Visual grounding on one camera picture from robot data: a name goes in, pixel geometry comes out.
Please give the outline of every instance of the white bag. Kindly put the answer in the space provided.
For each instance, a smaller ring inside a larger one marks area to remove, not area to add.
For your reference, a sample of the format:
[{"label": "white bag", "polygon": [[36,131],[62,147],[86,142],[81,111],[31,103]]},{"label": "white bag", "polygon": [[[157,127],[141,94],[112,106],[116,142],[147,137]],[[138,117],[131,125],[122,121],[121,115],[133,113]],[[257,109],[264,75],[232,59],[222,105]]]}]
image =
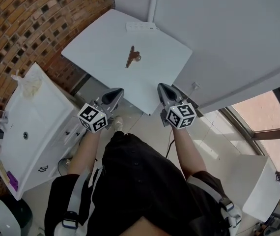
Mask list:
[{"label": "white bag", "polygon": [[18,82],[18,86],[21,87],[23,96],[30,99],[41,87],[42,77],[39,73],[30,73],[22,78],[21,76],[18,76],[18,72],[19,71],[17,71],[16,75],[11,75],[11,77]]}]

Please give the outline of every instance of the white board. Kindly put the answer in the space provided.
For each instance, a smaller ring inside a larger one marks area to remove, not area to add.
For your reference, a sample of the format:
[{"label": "white board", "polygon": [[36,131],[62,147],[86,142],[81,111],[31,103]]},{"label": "white board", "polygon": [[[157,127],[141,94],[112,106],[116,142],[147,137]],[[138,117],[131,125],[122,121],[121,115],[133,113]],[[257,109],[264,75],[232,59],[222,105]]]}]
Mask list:
[{"label": "white board", "polygon": [[[128,32],[127,22],[140,20],[112,9],[61,54],[109,88],[123,88],[124,98],[149,115],[160,103],[158,83],[172,85],[192,51],[159,30]],[[126,68],[131,46],[141,60]]]}]

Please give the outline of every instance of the sink drain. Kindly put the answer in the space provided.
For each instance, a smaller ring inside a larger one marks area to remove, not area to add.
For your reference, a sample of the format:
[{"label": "sink drain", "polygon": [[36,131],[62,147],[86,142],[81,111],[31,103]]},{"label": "sink drain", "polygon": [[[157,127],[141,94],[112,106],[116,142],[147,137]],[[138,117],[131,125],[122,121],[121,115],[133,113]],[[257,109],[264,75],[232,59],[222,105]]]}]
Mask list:
[{"label": "sink drain", "polygon": [[26,140],[28,139],[28,133],[27,132],[23,133],[23,138],[26,139]]}]

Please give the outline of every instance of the person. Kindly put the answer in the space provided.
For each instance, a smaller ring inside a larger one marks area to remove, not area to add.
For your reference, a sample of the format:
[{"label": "person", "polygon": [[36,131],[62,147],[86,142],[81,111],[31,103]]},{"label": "person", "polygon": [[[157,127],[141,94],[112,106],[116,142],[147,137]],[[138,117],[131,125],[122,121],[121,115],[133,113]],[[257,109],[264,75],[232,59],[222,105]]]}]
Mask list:
[{"label": "person", "polygon": [[[105,148],[97,183],[95,174],[93,186],[88,187],[86,181],[82,189],[81,225],[89,217],[91,200],[95,205],[86,235],[229,235],[218,203],[201,188],[186,182],[193,176],[226,197],[220,180],[207,172],[186,129],[173,128],[181,172],[137,136],[124,134],[122,117],[116,117],[113,125],[115,134]],[[52,183],[45,215],[46,236],[54,235],[55,227],[63,220],[79,175],[86,168],[92,172],[100,134],[87,132],[68,174]]]}]

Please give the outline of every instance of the cabinet handle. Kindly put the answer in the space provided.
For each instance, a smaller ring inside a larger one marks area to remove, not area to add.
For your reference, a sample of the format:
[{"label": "cabinet handle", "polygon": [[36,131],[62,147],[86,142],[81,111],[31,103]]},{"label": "cabinet handle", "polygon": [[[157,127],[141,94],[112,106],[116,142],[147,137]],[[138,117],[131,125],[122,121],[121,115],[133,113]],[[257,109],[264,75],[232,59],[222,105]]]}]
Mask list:
[{"label": "cabinet handle", "polygon": [[41,167],[38,171],[39,172],[44,172],[44,171],[47,171],[47,169],[48,169],[48,165],[45,166],[45,167]]}]

